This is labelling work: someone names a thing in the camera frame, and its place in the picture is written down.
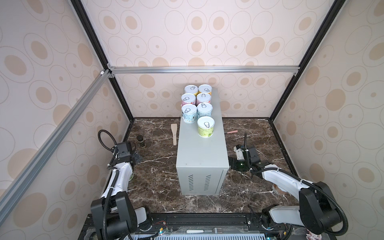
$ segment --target tin can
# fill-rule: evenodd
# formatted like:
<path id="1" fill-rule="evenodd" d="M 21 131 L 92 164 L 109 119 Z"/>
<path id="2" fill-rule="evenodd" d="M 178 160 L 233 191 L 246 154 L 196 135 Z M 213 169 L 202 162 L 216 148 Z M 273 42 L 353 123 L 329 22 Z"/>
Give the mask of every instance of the tin can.
<path id="1" fill-rule="evenodd" d="M 199 103 L 199 105 L 197 105 L 197 119 L 202 116 L 210 117 L 212 114 L 212 109 L 213 107 L 210 103 Z"/>
<path id="2" fill-rule="evenodd" d="M 194 104 L 188 103 L 182 106 L 181 113 L 186 123 L 194 123 L 197 120 L 197 107 Z"/>
<path id="3" fill-rule="evenodd" d="M 199 93 L 196 97 L 196 104 L 200 103 L 210 103 L 211 102 L 211 95 L 207 93 Z"/>
<path id="4" fill-rule="evenodd" d="M 184 93 L 181 96 L 181 106 L 184 106 L 185 104 L 196 104 L 196 96 L 192 93 Z"/>
<path id="5" fill-rule="evenodd" d="M 199 88 L 196 85 L 188 85 L 184 88 L 184 93 L 192 93 L 197 96 L 199 93 Z"/>
<path id="6" fill-rule="evenodd" d="M 199 93 L 208 93 L 209 95 L 212 95 L 212 87 L 208 84 L 200 85 Z"/>
<path id="7" fill-rule="evenodd" d="M 215 120 L 204 116 L 197 120 L 197 133 L 201 137 L 210 137 L 214 133 Z"/>

